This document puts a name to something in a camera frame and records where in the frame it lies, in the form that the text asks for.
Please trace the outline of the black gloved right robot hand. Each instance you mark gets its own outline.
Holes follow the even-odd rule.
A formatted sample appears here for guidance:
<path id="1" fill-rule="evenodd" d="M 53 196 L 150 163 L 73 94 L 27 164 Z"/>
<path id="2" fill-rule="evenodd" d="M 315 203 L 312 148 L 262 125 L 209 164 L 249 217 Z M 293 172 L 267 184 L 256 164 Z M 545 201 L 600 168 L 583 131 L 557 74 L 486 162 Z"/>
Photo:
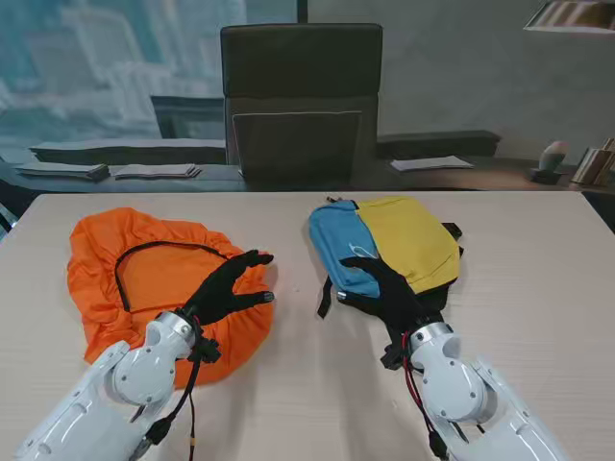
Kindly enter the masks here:
<path id="1" fill-rule="evenodd" d="M 377 298 L 346 292 L 345 298 L 339 299 L 341 303 L 378 317 L 386 326 L 401 333 L 442 320 L 438 312 L 432 312 L 419 303 L 406 279 L 383 260 L 353 256 L 341 259 L 340 263 L 371 275 L 379 286 Z"/>

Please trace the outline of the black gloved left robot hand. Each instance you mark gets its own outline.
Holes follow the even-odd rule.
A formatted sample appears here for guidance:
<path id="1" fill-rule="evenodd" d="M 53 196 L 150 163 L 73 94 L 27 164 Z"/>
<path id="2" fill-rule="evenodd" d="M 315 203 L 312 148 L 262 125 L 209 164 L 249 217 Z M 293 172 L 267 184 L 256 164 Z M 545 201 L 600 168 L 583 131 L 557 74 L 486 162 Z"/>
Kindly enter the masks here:
<path id="1" fill-rule="evenodd" d="M 206 326 L 232 313 L 272 302 L 274 294 L 270 291 L 236 295 L 233 288 L 247 269 L 267 265 L 273 259 L 272 255 L 260 254 L 257 250 L 232 257 L 209 274 L 175 313 L 188 321 L 197 318 L 200 326 Z"/>

